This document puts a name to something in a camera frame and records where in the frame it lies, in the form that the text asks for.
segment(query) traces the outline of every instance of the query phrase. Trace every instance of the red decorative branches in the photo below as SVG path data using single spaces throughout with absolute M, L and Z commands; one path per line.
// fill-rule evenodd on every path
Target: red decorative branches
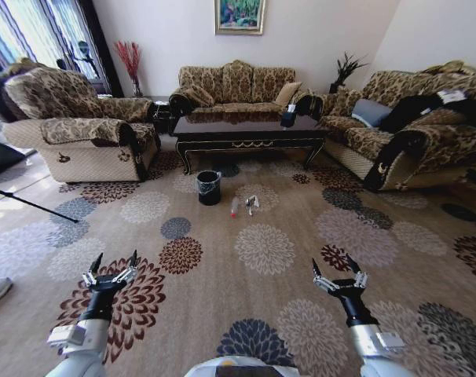
M 132 79 L 137 78 L 138 64 L 141 60 L 141 49 L 135 42 L 121 42 L 114 43 L 115 51 L 126 66 L 128 75 Z

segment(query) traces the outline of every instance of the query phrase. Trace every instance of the tripod leg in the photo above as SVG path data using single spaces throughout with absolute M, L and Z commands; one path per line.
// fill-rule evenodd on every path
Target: tripod leg
M 76 219 L 74 219 L 74 218 L 69 218 L 69 217 L 65 216 L 64 214 L 59 214 L 58 212 L 55 212 L 54 210 L 49 210 L 49 209 L 47 209 L 47 208 L 45 208 L 45 207 L 38 206 L 38 205 L 35 204 L 35 203 L 28 202 L 28 201 L 25 200 L 25 199 L 18 198 L 17 196 L 14 196 L 12 192 L 4 192 L 4 191 L 0 190 L 0 194 L 3 195 L 3 196 L 6 196 L 6 197 L 8 197 L 8 198 L 18 200 L 18 201 L 21 202 L 21 203 L 28 204 L 29 206 L 33 206 L 33 207 L 35 207 L 35 208 L 38 208 L 39 210 L 44 210 L 44 211 L 46 211 L 46 212 L 50 212 L 51 214 L 55 214 L 56 216 L 60 216 L 61 218 L 64 218 L 64 219 L 69 220 L 69 221 L 72 221 L 72 222 L 74 222 L 74 223 L 79 222 L 79 220 L 76 220 Z

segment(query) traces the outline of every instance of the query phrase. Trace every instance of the patterned sofa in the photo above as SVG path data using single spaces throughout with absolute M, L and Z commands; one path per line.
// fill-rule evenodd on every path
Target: patterned sofa
M 476 75 L 376 72 L 365 88 L 322 94 L 320 125 L 327 129 L 325 150 L 352 170 L 371 190 L 446 185 L 476 168 L 476 127 L 460 113 L 439 108 L 396 134 L 367 128 L 351 118 L 360 98 L 389 107 L 407 96 L 443 89 L 465 90 L 476 99 Z
M 84 75 L 35 68 L 0 75 L 10 143 L 35 148 L 56 181 L 143 181 L 160 142 L 147 99 L 97 97 Z
M 189 113 L 280 113 L 284 108 L 274 101 L 284 84 L 295 81 L 293 68 L 255 68 L 241 60 L 223 67 L 182 67 L 178 74 L 179 88 L 170 96 L 172 111 L 178 115 Z M 184 89 L 197 85 L 205 89 L 214 105 L 199 107 Z M 295 94 L 295 102 L 304 98 Z

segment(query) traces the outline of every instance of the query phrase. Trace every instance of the side table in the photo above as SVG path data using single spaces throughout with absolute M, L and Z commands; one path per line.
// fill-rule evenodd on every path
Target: side table
M 154 104 L 154 114 L 152 115 L 152 123 L 158 134 L 168 133 L 170 136 L 174 132 L 177 118 L 172 114 L 170 104 L 156 104 L 157 101 L 168 102 L 168 96 L 148 96 Z

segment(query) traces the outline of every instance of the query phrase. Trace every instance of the picture frame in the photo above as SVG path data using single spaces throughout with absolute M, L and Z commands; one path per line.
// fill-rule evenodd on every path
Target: picture frame
M 262 35 L 266 0 L 214 0 L 216 35 Z

